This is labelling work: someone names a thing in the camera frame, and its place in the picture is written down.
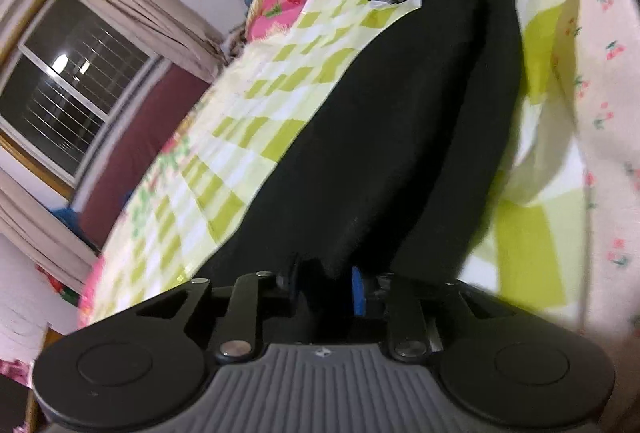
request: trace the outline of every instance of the beige curtain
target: beige curtain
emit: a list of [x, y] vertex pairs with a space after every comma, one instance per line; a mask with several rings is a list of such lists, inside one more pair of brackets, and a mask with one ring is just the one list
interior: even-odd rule
[[54, 278], [82, 290], [94, 252], [2, 169], [0, 233]]
[[81, 0], [133, 42], [213, 82], [226, 64], [220, 34], [179, 0]]

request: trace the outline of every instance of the window pane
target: window pane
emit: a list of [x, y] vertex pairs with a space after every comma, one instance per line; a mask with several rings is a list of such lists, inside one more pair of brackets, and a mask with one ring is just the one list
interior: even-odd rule
[[0, 115], [71, 175], [102, 120], [22, 56], [0, 94]]
[[107, 114], [148, 58], [78, 0], [56, 0], [26, 45]]

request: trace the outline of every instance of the checkered cloth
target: checkered cloth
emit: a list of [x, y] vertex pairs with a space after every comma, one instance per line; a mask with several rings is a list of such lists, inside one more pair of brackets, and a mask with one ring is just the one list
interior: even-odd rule
[[[308, 0], [288, 34], [249, 44], [167, 143], [118, 219], [86, 322], [188, 280], [238, 228], [358, 52], [419, 3]], [[575, 318], [586, 250], [583, 165], [552, 73], [565, 3], [517, 0], [524, 95], [462, 279]]]

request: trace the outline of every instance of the white window frame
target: white window frame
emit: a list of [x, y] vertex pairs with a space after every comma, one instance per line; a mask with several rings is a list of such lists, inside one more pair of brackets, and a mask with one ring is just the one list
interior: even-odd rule
[[29, 39], [33, 31], [40, 24], [41, 20], [44, 18], [49, 9], [53, 6], [56, 0], [47, 0], [43, 6], [40, 8], [38, 13], [31, 20], [27, 29], [22, 33], [16, 48], [12, 52], [11, 57], [9, 58], [6, 66], [3, 68], [2, 73], [0, 74], [0, 96], [4, 91], [4, 87], [6, 87], [7, 82], [9, 81], [11, 75], [14, 73], [14, 69], [18, 64], [18, 61], [22, 56], [28, 58], [31, 63], [36, 65], [42, 72], [46, 73], [50, 76], [55, 83], [61, 87], [63, 90], [69, 93], [74, 99], [76, 99], [79, 103], [81, 103], [85, 108], [94, 113], [98, 118], [100, 118], [103, 123], [102, 127], [98, 131], [98, 134], [92, 140], [92, 143], [89, 145], [89, 148], [84, 153], [80, 164], [78, 165], [78, 169], [76, 170], [75, 175], [71, 175], [61, 166], [59, 166], [56, 162], [49, 158], [46, 153], [42, 152], [36, 145], [32, 144], [26, 137], [24, 137], [18, 130], [16, 130], [5, 118], [0, 116], [0, 128], [4, 130], [12, 139], [14, 139], [20, 146], [22, 146], [31, 156], [33, 156], [37, 161], [39, 161], [43, 166], [49, 169], [55, 176], [63, 180], [65, 183], [69, 184], [72, 187], [76, 187], [79, 179], [82, 177], [82, 173], [87, 169], [89, 163], [91, 162], [91, 158], [94, 155], [95, 148], [99, 146], [100, 141], [104, 138], [105, 134], [108, 133], [111, 125], [114, 123], [123, 107], [126, 105], [127, 100], [135, 93], [138, 87], [141, 85], [143, 78], [148, 74], [148, 72], [153, 68], [153, 66], [158, 61], [158, 55], [149, 50], [148, 48], [142, 48], [139, 44], [133, 43], [138, 47], [142, 52], [147, 54], [148, 58], [146, 62], [142, 65], [140, 70], [136, 73], [133, 79], [129, 82], [129, 85], [124, 89], [124, 92], [120, 95], [116, 103], [111, 108], [110, 113], [106, 114], [102, 109], [98, 108], [94, 103], [92, 103], [89, 99], [87, 99], [84, 95], [78, 92], [74, 87], [71, 86], [65, 79], [63, 79], [58, 73], [56, 73], [51, 67], [49, 67], [42, 59], [36, 56], [27, 46], [26, 41]]

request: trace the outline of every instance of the gray gripper base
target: gray gripper base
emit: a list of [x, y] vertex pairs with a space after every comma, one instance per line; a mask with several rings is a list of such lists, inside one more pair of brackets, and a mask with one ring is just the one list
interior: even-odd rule
[[[580, 433], [594, 433], [585, 425]], [[456, 407], [430, 372], [376, 345], [271, 345], [221, 368], [187, 410], [147, 433], [498, 433]]]

